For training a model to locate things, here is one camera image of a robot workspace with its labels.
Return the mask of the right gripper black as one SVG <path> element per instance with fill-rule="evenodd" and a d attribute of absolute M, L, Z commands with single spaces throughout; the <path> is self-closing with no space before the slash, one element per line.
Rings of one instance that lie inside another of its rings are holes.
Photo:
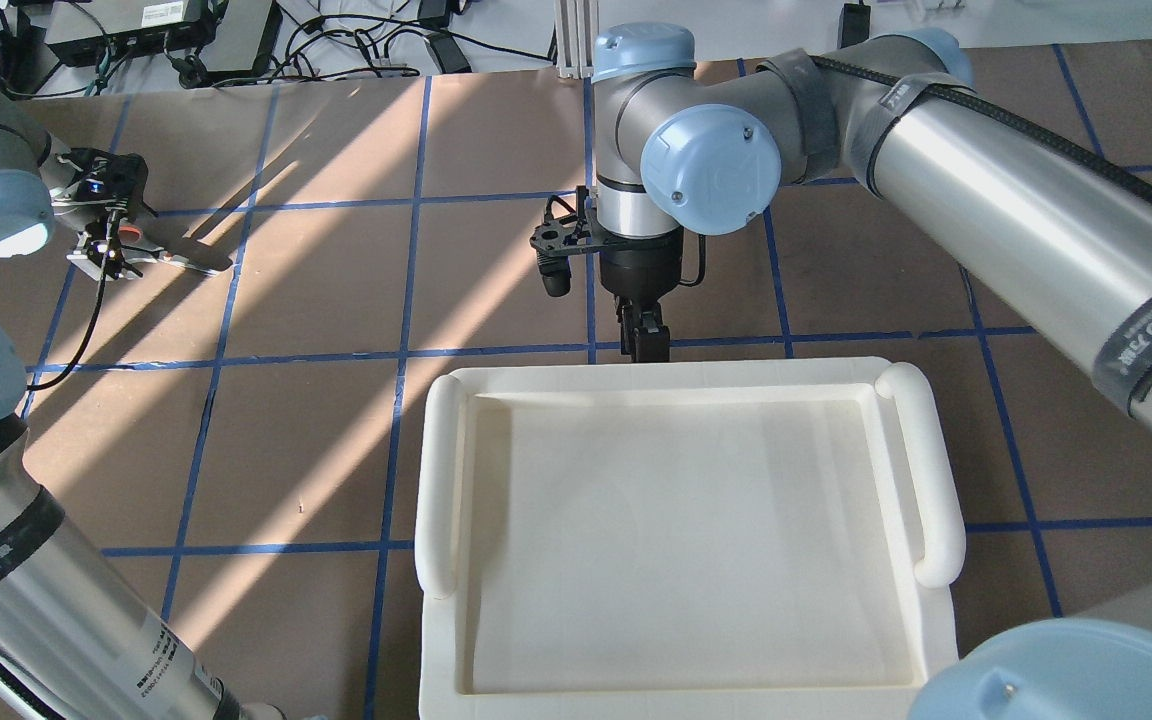
<path fill-rule="evenodd" d="M 681 282 L 684 237 L 662 236 L 600 251 L 600 283 L 617 297 L 621 354 L 639 361 L 637 328 L 641 306 L 635 301 L 658 301 Z M 644 363 L 669 361 L 670 334 L 658 302 L 644 306 Z"/>

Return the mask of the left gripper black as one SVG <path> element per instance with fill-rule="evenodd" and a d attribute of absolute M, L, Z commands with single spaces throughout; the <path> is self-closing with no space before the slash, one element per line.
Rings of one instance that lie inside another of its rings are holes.
<path fill-rule="evenodd" d="M 56 218 L 90 223 L 106 217 L 109 241 L 79 240 L 68 262 L 93 281 L 124 281 L 137 276 L 123 247 L 156 247 L 134 222 L 146 204 L 147 161 L 137 152 L 114 154 L 99 149 L 69 149 L 56 156 Z"/>

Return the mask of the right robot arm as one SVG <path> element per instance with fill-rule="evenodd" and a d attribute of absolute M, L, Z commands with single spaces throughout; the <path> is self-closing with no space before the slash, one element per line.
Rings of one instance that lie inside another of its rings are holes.
<path fill-rule="evenodd" d="M 838 167 L 890 202 L 1152 430 L 1152 184 L 973 90 L 924 28 L 795 50 L 705 86 L 689 29 L 602 29 L 591 50 L 596 232 L 726 234 Z M 998 634 L 941 670 L 911 719 L 1152 719 L 1152 585 Z"/>

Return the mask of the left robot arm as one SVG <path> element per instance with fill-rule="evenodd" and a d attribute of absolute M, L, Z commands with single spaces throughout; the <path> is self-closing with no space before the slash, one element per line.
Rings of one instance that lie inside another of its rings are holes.
<path fill-rule="evenodd" d="M 419 717 L 422 402 L 462 366 L 607 359 L 586 265 L 548 300 L 526 237 L 585 179 L 553 70 L 60 97 L 69 145 L 147 161 L 169 264 L 96 286 L 73 236 L 0 259 L 26 468 L 243 702 Z"/>

